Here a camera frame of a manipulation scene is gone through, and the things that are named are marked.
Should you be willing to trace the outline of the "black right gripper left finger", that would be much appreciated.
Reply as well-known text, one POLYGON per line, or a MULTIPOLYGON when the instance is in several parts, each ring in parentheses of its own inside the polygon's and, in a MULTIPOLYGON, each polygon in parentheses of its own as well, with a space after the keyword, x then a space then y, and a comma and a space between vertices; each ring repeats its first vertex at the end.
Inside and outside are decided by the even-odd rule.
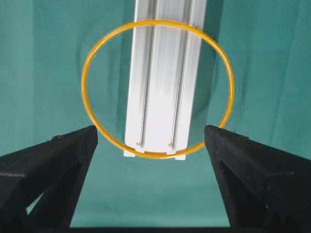
POLYGON ((98 144, 94 126, 0 158, 0 230, 67 229, 98 144))

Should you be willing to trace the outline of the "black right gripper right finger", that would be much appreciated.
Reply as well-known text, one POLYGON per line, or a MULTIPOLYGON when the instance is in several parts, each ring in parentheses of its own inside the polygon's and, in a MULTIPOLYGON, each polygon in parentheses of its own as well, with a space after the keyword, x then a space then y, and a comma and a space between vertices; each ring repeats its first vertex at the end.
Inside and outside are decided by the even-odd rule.
POLYGON ((311 162, 212 125, 205 146, 232 228, 311 230, 311 162))

